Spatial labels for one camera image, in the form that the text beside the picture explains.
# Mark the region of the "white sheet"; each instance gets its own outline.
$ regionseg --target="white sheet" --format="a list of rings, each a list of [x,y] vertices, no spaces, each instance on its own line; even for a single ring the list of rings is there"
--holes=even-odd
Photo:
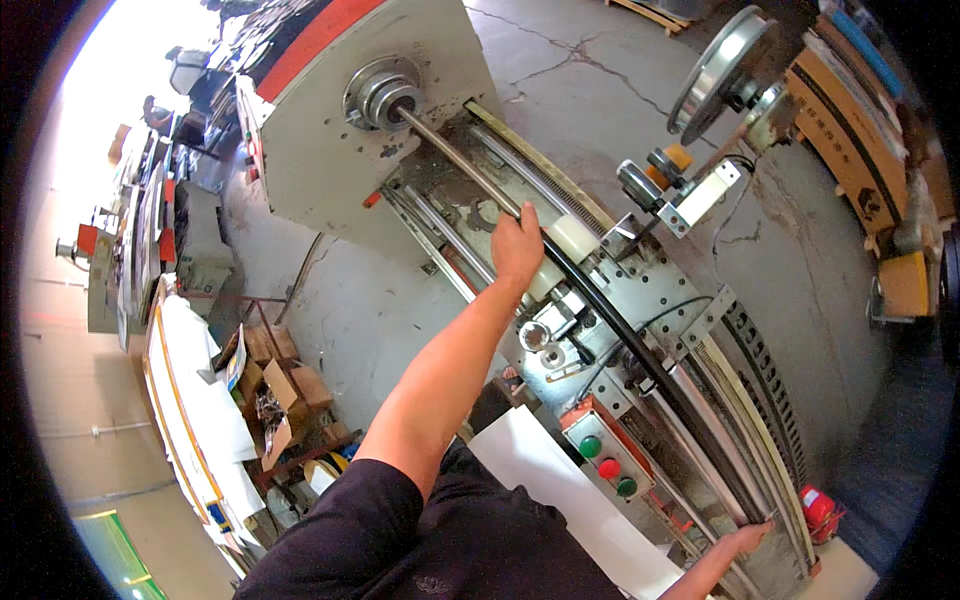
[[[570,534],[634,597],[654,600],[683,574],[590,483],[525,406],[511,409],[468,447],[508,489],[522,485],[533,499],[557,507]]]

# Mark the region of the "hand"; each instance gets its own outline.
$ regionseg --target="hand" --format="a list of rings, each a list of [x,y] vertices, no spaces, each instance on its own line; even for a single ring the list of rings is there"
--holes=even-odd
[[[773,531],[773,529],[773,520],[759,525],[741,527],[736,533],[731,534],[731,539],[737,547],[737,553],[750,554],[754,552],[760,546],[763,536]]]
[[[532,203],[523,205],[519,224],[507,213],[500,213],[491,239],[491,255],[497,280],[522,295],[543,261],[540,222]]]

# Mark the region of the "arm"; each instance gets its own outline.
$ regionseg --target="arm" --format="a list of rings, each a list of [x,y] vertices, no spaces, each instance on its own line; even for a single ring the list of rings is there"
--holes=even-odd
[[[409,477],[424,500],[444,451],[480,394],[496,345],[543,260],[537,212],[521,225],[500,215],[491,240],[496,281],[410,363],[377,412],[357,459],[376,459]]]
[[[756,550],[763,536],[773,528],[774,522],[771,520],[762,525],[747,525],[736,533],[720,538],[707,554],[660,596],[660,600],[706,598],[727,572],[736,555]]]

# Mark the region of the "blue pipe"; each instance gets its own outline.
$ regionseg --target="blue pipe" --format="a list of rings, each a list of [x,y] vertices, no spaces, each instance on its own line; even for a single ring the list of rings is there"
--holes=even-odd
[[[899,100],[903,93],[903,84],[894,74],[890,65],[883,59],[874,44],[864,35],[856,23],[850,19],[847,14],[839,9],[830,11],[830,20],[844,37],[853,44],[853,47],[863,56],[870,68],[874,70],[876,76],[883,82],[883,86],[893,96],[894,100]]]

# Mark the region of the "wooden pallet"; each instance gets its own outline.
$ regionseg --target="wooden pallet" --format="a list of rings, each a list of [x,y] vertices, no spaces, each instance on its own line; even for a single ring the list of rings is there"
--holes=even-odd
[[[678,34],[679,32],[683,31],[684,29],[690,26],[689,21],[682,21],[678,18],[669,16],[667,14],[659,12],[655,9],[651,9],[650,7],[644,6],[642,4],[631,2],[630,0],[604,0],[604,4],[606,4],[607,6],[610,5],[610,2],[615,2],[616,4],[619,4],[622,7],[626,7],[633,12],[642,14],[648,19],[657,21],[659,24],[663,26],[663,32],[666,34],[667,37],[673,37],[674,35]]]

